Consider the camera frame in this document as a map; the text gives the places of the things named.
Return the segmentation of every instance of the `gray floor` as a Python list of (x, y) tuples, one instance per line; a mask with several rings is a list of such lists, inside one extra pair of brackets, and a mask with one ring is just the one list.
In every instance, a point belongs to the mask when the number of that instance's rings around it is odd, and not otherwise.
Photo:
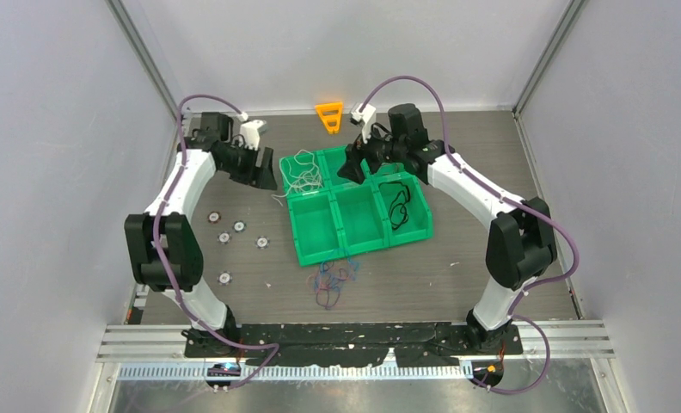
[[(500, 382), (505, 389), (527, 385), (543, 366), (542, 361), (525, 360), (506, 360), (505, 364)], [(467, 380), (442, 379), (255, 382), (227, 394), (213, 394), (201, 382), (120, 381), (112, 406), (114, 413), (606, 412), (589, 360), (553, 360), (541, 385), (517, 396), (488, 393)]]
[[(299, 149), (346, 145), (358, 134), (345, 119), (337, 135), (328, 135), (316, 116), (265, 119), (270, 132), (262, 145), (275, 150), (278, 182), (277, 162), (281, 157), (292, 156)], [(388, 125), (385, 115), (379, 120)], [(536, 195), (510, 113), (453, 113), (448, 122), (451, 144), (467, 162), (508, 191), (525, 198)], [(425, 125), (431, 139), (441, 138), (436, 114), (426, 114)], [(286, 206), (280, 206), (268, 191), (245, 187), (229, 181), (225, 174), (217, 174), (206, 186), (192, 221), (204, 253), (205, 278), (239, 323), (463, 320), (489, 278), (484, 262), (488, 234), (446, 194), (429, 187), (423, 190), (433, 212), (434, 238), (356, 256), (360, 262), (357, 280), (347, 283), (339, 304), (326, 311), (316, 304), (315, 294), (305, 284), (316, 267), (298, 265)], [(220, 223), (207, 222), (210, 211), (221, 212)], [(229, 244), (219, 244), (217, 234), (230, 231), (239, 219), (247, 223), (247, 230), (233, 234)], [(254, 246), (259, 236), (270, 239), (266, 250)], [(224, 270), (233, 274), (226, 287), (217, 283), (217, 275)], [(554, 265), (547, 275), (559, 271)], [(534, 290), (518, 313), (534, 319), (575, 317), (563, 283)], [(143, 324), (185, 322), (184, 315), (168, 299), (149, 295)]]

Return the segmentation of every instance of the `orange triangle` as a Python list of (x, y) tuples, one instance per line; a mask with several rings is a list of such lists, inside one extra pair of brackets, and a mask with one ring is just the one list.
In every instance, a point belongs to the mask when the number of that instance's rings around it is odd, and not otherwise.
[(338, 133), (340, 131), (341, 117), (343, 116), (343, 102), (316, 105), (316, 112), (328, 133)]

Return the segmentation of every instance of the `small round object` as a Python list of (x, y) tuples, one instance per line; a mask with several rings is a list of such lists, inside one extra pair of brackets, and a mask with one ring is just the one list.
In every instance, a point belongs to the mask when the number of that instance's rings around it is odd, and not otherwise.
[(270, 244), (270, 240), (267, 239), (267, 237), (259, 237), (257, 238), (257, 241), (255, 242), (255, 245), (257, 245), (257, 248), (260, 250), (264, 250), (267, 248)]
[(219, 277), (217, 277), (217, 281), (219, 284), (226, 286), (231, 282), (231, 273), (229, 271), (224, 271), (219, 275)]
[(217, 222), (222, 220), (222, 214), (216, 211), (211, 211), (209, 215), (206, 216), (206, 220), (208, 220), (212, 224), (216, 224)]
[(237, 221), (234, 223), (234, 231), (235, 232), (244, 232), (244, 230), (247, 229), (247, 224), (244, 224), (244, 221)]
[(224, 231), (221, 234), (219, 234), (219, 236), (217, 237), (217, 241), (226, 245), (227, 243), (229, 243), (229, 241), (231, 241), (231, 234), (229, 234), (227, 231)]

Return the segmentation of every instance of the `gray wood surface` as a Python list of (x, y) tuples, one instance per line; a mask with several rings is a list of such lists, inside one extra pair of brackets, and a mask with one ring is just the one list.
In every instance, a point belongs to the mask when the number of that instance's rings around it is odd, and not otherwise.
[[(278, 161), (300, 149), (309, 151), (346, 145), (358, 134), (344, 119), (340, 133), (328, 135), (316, 116), (266, 117), (270, 132), (263, 146), (275, 150), (274, 172), (281, 182)], [(379, 120), (388, 125), (385, 114)], [(430, 138), (441, 138), (437, 114), (425, 114)], [(448, 114), (451, 144), (482, 174), (501, 187), (529, 198), (536, 195), (518, 132), (508, 112)], [(192, 227), (204, 254), (206, 281), (230, 306), (239, 323), (412, 322), (460, 321), (482, 296), (489, 274), (484, 255), (487, 233), (459, 204), (422, 184), (433, 212), (434, 237), (388, 250), (355, 256), (357, 279), (343, 287), (339, 304), (325, 310), (305, 282), (317, 266), (301, 268), (292, 241), (287, 207), (270, 192), (231, 182), (217, 174), (196, 207)], [(210, 224), (207, 215), (219, 211), (222, 220)], [(247, 230), (234, 233), (237, 220)], [(232, 232), (229, 244), (217, 242), (221, 231)], [(259, 250), (255, 240), (270, 239)], [(228, 286), (217, 283), (230, 271)], [(547, 276), (559, 274), (551, 267)], [(564, 283), (539, 287), (518, 307), (534, 319), (572, 318), (574, 308)], [(176, 305), (157, 293), (149, 294), (143, 324), (184, 324)]]

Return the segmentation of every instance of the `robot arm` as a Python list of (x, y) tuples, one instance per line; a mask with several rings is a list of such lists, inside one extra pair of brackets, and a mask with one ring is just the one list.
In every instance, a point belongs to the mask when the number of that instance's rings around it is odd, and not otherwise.
[[(204, 258), (190, 225), (193, 210), (204, 187), (218, 170), (228, 172), (235, 182), (260, 189), (277, 189), (271, 148), (265, 148), (260, 166), (256, 166), (260, 136), (267, 130), (267, 123), (264, 120), (242, 120), (245, 121), (240, 125), (237, 137), (243, 140), (234, 139), (231, 136), (233, 120), (229, 116), (203, 113), (199, 128), (191, 131), (191, 136), (186, 139), (186, 166), (181, 164), (181, 157), (176, 157), (171, 175), (156, 199), (144, 213), (129, 215), (125, 222), (133, 278), (138, 284), (145, 284), (177, 303), (176, 293), (153, 245), (151, 227), (171, 182), (179, 170), (185, 168), (162, 216), (157, 218), (161, 220), (163, 247), (179, 282), (184, 304), (214, 330), (224, 329), (227, 320), (233, 318), (231, 311), (217, 299), (201, 277)], [(192, 321), (192, 326), (202, 330), (195, 321)]]
[[(496, 340), (510, 325), (508, 312), (521, 288), (535, 281), (556, 259), (553, 229), (506, 204), (501, 200), (502, 196), (495, 198), (462, 173), (461, 168), (449, 159), (444, 143), (429, 140), (421, 113), (413, 104), (406, 103), (389, 110), (390, 131), (375, 123), (375, 108), (369, 105), (363, 111), (354, 109), (351, 117), (352, 122), (363, 129), (347, 146), (347, 160), (339, 169), (339, 176), (361, 183), (365, 179), (360, 168), (364, 160), (372, 174), (382, 163), (402, 163), (409, 174), (448, 194), (488, 230), (485, 261), (491, 278), (480, 302), (467, 316), (467, 336), (477, 348), (496, 345)], [(453, 148), (450, 150), (450, 155), (470, 174), (505, 197), (549, 216), (548, 205), (543, 200), (524, 200), (507, 193), (466, 164)]]

